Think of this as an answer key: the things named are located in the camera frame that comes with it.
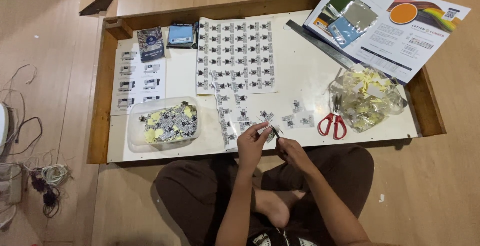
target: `sewing machine picture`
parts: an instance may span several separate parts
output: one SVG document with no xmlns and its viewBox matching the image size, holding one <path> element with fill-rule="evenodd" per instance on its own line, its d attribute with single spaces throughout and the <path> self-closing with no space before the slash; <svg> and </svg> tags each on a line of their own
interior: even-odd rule
<svg viewBox="0 0 480 246">
<path fill-rule="evenodd" d="M 137 56 L 136 51 L 126 51 L 121 53 L 122 60 L 133 60 Z"/>
<path fill-rule="evenodd" d="M 159 64 L 150 64 L 150 65 L 145 65 L 145 71 L 144 73 L 156 73 L 158 70 L 160 70 L 160 65 Z"/>
<path fill-rule="evenodd" d="M 135 71 L 134 65 L 127 65 L 127 66 L 120 66 L 120 74 L 124 75 L 131 75 Z"/>
<path fill-rule="evenodd" d="M 160 99 L 160 96 L 147 96 L 143 98 L 144 102 L 152 101 L 152 100 L 158 100 Z"/>
<path fill-rule="evenodd" d="M 146 79 L 144 90 L 153 90 L 156 86 L 160 84 L 160 79 Z"/>
<path fill-rule="evenodd" d="M 118 100 L 118 108 L 121 107 L 130 107 L 134 104 L 135 98 L 123 98 Z"/>
<path fill-rule="evenodd" d="M 122 81 L 118 91 L 131 91 L 132 88 L 135 88 L 135 81 Z"/>
</svg>

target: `qr code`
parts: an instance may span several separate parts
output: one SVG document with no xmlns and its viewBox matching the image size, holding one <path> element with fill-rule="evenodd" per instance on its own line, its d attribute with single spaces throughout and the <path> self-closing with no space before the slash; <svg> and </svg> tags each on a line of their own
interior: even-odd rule
<svg viewBox="0 0 480 246">
<path fill-rule="evenodd" d="M 448 11 L 441 18 L 448 21 L 452 21 L 455 15 L 458 13 L 459 13 L 459 10 L 448 8 Z"/>
</svg>

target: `orange circle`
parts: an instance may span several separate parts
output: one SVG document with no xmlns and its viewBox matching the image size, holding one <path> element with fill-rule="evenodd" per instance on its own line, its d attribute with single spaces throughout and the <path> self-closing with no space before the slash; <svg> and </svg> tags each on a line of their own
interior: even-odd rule
<svg viewBox="0 0 480 246">
<path fill-rule="evenodd" d="M 404 3 L 393 7 L 390 11 L 390 20 L 397 24 L 405 24 L 412 21 L 418 13 L 415 5 Z"/>
</svg>

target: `person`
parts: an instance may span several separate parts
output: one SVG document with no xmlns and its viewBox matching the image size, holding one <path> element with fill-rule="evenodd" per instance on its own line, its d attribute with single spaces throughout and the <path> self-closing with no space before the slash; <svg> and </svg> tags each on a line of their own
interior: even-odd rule
<svg viewBox="0 0 480 246">
<path fill-rule="evenodd" d="M 279 138 L 285 163 L 253 177 L 267 125 L 238 137 L 238 164 L 221 155 L 160 170 L 156 189 L 190 245 L 372 245 L 357 220 L 372 185 L 369 152 L 354 144 L 305 151 Z"/>
</svg>

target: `metal ruler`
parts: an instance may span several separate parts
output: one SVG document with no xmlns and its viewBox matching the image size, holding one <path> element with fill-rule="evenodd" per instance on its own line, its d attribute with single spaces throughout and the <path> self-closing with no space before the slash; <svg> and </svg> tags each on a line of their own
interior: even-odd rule
<svg viewBox="0 0 480 246">
<path fill-rule="evenodd" d="M 294 30 L 296 33 L 301 35 L 307 41 L 312 43 L 315 47 L 323 51 L 330 58 L 332 58 L 337 63 L 342 65 L 345 69 L 350 69 L 351 67 L 356 65 L 356 63 L 354 63 L 351 59 L 347 58 L 344 54 L 338 52 L 335 48 L 331 47 L 329 44 L 318 40 L 315 34 L 303 28 L 299 24 L 295 23 L 293 20 L 290 19 L 289 21 L 286 22 L 285 25 L 289 26 L 292 30 Z"/>
</svg>

